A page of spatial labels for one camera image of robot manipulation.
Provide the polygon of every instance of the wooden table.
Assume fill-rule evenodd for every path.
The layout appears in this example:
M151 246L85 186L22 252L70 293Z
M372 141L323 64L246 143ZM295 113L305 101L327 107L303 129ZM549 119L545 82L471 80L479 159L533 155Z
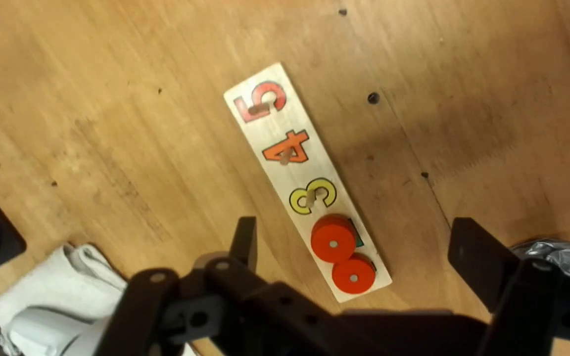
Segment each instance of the wooden table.
M392 270L380 293L333 301L226 109L275 62ZM0 293L64 242L182 275L258 216L260 275L331 311L485 319L446 260L456 216L570 240L570 0L0 0L0 206L30 244Z

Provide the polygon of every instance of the red disc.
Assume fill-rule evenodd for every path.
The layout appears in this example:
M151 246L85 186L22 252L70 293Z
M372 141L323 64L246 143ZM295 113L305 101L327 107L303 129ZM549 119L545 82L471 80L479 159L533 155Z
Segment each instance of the red disc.
M357 252L357 232L345 216L325 216L313 226L311 250L329 264L347 262Z
M337 283L343 293L366 293L374 281L376 268L366 258L355 256L333 268L333 283Z

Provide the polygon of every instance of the red circle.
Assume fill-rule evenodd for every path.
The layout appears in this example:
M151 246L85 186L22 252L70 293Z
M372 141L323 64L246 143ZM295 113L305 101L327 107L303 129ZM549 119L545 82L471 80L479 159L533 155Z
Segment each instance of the red circle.
M333 283L345 293L366 293L376 281L376 268L361 256L333 268Z
M357 232L349 218L325 216L311 232L313 254L329 264L347 262L357 252Z

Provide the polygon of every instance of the wood grain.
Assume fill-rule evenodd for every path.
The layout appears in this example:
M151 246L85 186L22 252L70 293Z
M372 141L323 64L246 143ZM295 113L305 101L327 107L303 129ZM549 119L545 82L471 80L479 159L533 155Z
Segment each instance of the wood grain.
M30 242L0 293L68 240L182 275L252 214L260 273L341 311L222 101L275 62L390 262L347 309L487 319L456 216L570 238L570 0L0 0L0 206Z

